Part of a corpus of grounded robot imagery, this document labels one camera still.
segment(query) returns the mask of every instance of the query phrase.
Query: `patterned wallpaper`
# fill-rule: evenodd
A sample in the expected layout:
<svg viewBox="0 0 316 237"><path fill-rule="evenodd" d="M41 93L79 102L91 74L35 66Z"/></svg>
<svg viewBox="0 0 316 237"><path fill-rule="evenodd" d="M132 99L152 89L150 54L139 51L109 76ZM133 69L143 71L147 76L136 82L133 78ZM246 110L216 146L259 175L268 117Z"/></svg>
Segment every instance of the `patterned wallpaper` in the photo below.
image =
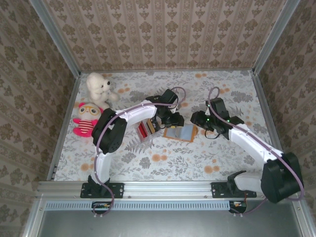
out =
<svg viewBox="0 0 316 237"><path fill-rule="evenodd" d="M285 0L43 0L87 70L250 68Z"/></svg>
<svg viewBox="0 0 316 237"><path fill-rule="evenodd" d="M0 236L23 231L74 78L27 0L0 1Z"/></svg>
<svg viewBox="0 0 316 237"><path fill-rule="evenodd" d="M283 149L300 159L316 216L316 1L302 0L259 74Z"/></svg>

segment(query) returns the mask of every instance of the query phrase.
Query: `floral mat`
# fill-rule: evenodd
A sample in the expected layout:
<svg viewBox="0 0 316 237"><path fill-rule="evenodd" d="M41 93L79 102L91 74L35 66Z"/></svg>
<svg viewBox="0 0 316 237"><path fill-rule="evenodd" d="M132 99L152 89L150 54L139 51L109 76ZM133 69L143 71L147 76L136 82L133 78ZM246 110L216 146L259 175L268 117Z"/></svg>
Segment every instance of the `floral mat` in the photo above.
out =
<svg viewBox="0 0 316 237"><path fill-rule="evenodd" d="M78 104L88 101L87 75L81 75L72 119L77 116ZM136 105L150 95L161 95L167 88L184 87L187 99L179 112L186 123L191 123L193 112L205 110L208 90L218 86L230 115L240 117L255 134L270 143L250 71L116 73L104 76L111 80L113 91L120 94L118 102L110 103L114 110ZM92 138L76 136L73 133L76 124L72 119L67 128L55 181L84 181L93 171L95 147ZM209 140L204 136L205 131L199 128L194 141L189 143L164 138L163 131L141 142L135 126L128 128L123 144L113 154L111 180L225 180L239 170L253 172L260 169L251 156L223 136ZM216 133L208 132L207 136L215 137Z"/></svg>

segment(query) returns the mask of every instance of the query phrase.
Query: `white teddy bear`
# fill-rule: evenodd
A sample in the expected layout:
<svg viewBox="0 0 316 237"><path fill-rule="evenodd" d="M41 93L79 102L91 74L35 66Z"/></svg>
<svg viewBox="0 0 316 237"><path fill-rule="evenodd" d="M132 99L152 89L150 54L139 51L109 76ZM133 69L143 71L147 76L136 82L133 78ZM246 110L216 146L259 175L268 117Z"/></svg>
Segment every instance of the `white teddy bear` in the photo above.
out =
<svg viewBox="0 0 316 237"><path fill-rule="evenodd" d="M119 100L119 95L110 91L111 82L99 73L90 73L87 77L86 84L89 90L90 102L96 104L103 110L110 107L109 104L106 103L107 100Z"/></svg>

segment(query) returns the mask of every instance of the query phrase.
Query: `metal base plate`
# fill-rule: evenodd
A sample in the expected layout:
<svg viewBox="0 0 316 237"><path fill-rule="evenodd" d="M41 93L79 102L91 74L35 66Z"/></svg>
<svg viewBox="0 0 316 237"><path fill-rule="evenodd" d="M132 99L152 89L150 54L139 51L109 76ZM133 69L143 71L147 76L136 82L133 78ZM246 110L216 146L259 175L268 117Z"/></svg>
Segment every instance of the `metal base plate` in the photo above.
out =
<svg viewBox="0 0 316 237"><path fill-rule="evenodd" d="M123 198L124 183L109 183L108 187L112 190L114 198ZM80 198L111 198L111 194L106 192L104 196L95 192L89 183L83 183Z"/></svg>
<svg viewBox="0 0 316 237"><path fill-rule="evenodd" d="M227 182L213 182L211 183L213 198L256 198L257 193L252 191L241 191L238 194L232 195L228 192Z"/></svg>

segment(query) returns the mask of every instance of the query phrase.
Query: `stuffed animal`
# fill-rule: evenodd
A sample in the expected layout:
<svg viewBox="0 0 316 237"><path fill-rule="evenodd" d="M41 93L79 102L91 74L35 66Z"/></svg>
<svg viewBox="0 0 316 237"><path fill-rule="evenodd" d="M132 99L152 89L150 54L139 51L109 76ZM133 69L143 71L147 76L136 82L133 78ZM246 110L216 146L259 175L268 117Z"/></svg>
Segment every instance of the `stuffed animal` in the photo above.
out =
<svg viewBox="0 0 316 237"><path fill-rule="evenodd" d="M103 110L92 103L80 103L78 108L78 117L73 121L79 124L74 128L74 134L81 137L91 137L92 130L97 124Z"/></svg>
<svg viewBox="0 0 316 237"><path fill-rule="evenodd" d="M90 73L86 84L89 90L90 102L96 104L103 110L110 107L106 103L107 100L119 100L119 95L110 91L111 82L99 73Z"/></svg>

